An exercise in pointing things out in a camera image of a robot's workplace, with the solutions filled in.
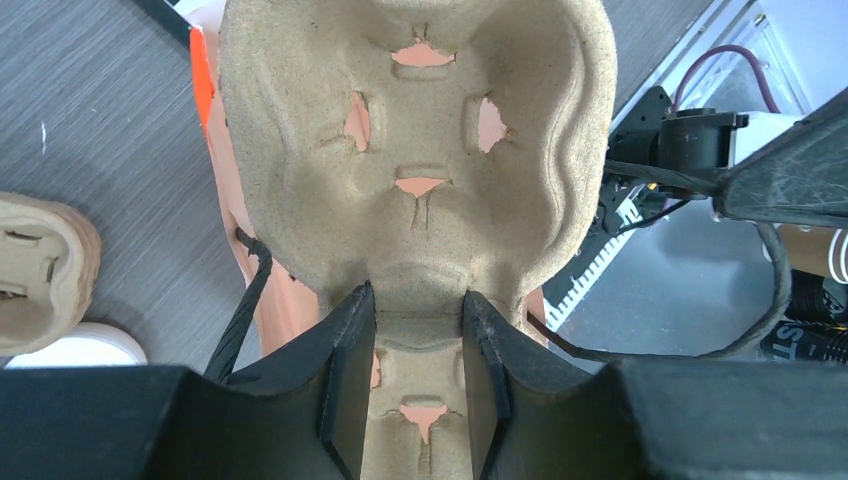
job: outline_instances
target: white scratch mark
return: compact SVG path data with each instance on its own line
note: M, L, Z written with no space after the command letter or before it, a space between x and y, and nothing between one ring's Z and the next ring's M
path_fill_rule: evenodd
M47 127L41 122L41 154L47 153Z

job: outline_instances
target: gray wood grain surface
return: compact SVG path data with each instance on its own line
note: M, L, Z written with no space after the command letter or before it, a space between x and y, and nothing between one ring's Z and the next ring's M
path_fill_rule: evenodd
M604 2L618 41L617 106L709 2ZM244 283L187 53L130 0L2 0L0 38L0 190L77 207L100 231L86 320L127 330L151 363L202 369ZM239 364L258 356L251 330Z

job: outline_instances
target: twisted black rope handle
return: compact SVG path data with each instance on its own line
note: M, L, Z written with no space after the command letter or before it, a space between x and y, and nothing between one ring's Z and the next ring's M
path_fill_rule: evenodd
M253 313L256 311L256 305L259 304L259 297L268 283L268 277L271 276L273 265L271 252L265 244L251 237L241 228L236 228L236 239L247 247L248 255L256 255L259 258L259 269L244 292L244 296L241 297L238 308L233 313L224 334L221 335L221 340L215 347L215 352L209 358L209 364L206 365L206 371L203 373L204 377L217 383L224 383L233 373L236 358L241 351L247 329L250 328L250 322L253 321Z

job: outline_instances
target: white lid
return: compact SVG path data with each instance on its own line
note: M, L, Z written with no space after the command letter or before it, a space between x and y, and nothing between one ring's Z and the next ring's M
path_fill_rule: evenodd
M70 333L33 353L18 355L6 368L113 367L146 365L147 356L125 332L100 323L80 323Z

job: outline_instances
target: white wire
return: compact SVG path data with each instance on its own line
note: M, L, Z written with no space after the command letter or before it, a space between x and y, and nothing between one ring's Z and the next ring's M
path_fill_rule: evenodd
M836 250L836 241L839 240L839 236L841 234L842 234L841 228L839 230L833 232L833 238L830 240L830 248L827 251L827 268L828 268L828 270L830 270L830 277L831 278L836 280L838 283L845 285L845 284L848 284L848 275L845 275L845 273L846 273L845 272L845 253L846 253L846 248L848 248L848 239L843 239L843 241L842 241L842 252L841 252L841 255L840 255L842 257L840 263L842 264L841 270L842 270L842 277L843 278L840 279L836 275L836 268L834 268L835 266L833 264L833 253Z

